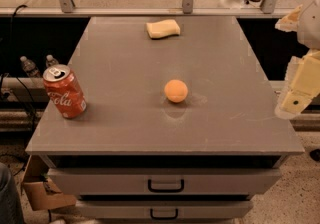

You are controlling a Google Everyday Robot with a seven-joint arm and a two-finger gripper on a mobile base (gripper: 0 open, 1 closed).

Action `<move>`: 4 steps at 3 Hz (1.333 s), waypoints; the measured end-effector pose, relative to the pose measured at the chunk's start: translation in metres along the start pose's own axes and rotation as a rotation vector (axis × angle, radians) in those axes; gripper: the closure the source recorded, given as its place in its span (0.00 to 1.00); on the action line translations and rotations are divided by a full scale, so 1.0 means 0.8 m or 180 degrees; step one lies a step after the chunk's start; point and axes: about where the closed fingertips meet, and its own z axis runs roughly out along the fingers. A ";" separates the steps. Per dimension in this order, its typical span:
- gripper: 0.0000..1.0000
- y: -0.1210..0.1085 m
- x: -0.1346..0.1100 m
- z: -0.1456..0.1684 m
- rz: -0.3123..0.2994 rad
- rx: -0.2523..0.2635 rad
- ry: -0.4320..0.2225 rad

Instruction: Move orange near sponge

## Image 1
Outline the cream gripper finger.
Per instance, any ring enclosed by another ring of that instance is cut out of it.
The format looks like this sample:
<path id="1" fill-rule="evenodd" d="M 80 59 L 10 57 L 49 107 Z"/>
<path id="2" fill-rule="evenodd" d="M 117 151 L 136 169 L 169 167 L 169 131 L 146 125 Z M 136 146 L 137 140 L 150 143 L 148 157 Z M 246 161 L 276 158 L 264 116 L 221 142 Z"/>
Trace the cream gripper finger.
<path id="1" fill-rule="evenodd" d="M 301 9 L 302 6 L 299 5 L 289 14 L 279 19 L 275 24 L 275 28 L 284 32 L 296 32 L 298 28 L 298 21 Z"/>
<path id="2" fill-rule="evenodd" d="M 310 49 L 302 58 L 293 56 L 287 66 L 285 84 L 275 107 L 275 115 L 293 119 L 320 94 L 320 51 Z"/>

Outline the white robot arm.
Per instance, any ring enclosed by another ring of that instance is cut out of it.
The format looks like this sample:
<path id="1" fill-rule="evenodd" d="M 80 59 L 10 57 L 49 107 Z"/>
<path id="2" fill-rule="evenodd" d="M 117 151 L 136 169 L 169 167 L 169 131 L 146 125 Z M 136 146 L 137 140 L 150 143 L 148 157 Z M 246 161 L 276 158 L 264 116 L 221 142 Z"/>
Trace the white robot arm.
<path id="1" fill-rule="evenodd" d="M 320 0 L 306 0 L 279 19 L 275 28 L 296 32 L 297 41 L 308 48 L 303 57 L 291 57 L 275 108 L 277 117 L 292 119 L 320 94 Z"/>

